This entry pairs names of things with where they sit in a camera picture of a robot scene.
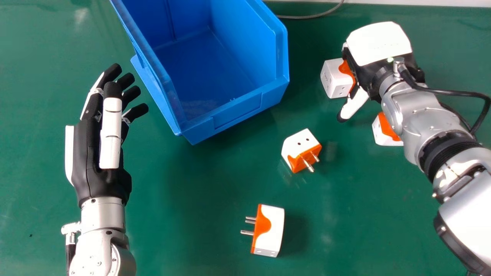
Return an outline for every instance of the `robotic forearm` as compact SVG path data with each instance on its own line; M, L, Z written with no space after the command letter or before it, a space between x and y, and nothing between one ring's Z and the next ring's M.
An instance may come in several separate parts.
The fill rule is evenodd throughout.
M75 126L65 129L65 172L77 192L81 221L66 224L68 275L134 276L135 259L125 235L125 206L132 181L123 168L121 144L131 122L148 112L146 104L126 106L140 95L128 88L132 74L118 64L104 71L93 85Z
M491 210L491 151L474 137L488 112L489 97L427 88L406 34L393 22L353 31L343 45L343 60L354 83L338 120L348 120L368 99L381 102L389 131L402 142L406 159L433 183L433 197L442 204L434 219L439 237L471 273L491 276L491 220L486 218ZM325 84L331 83L325 82L328 75L333 74L321 74ZM482 98L485 108L467 129L436 94Z

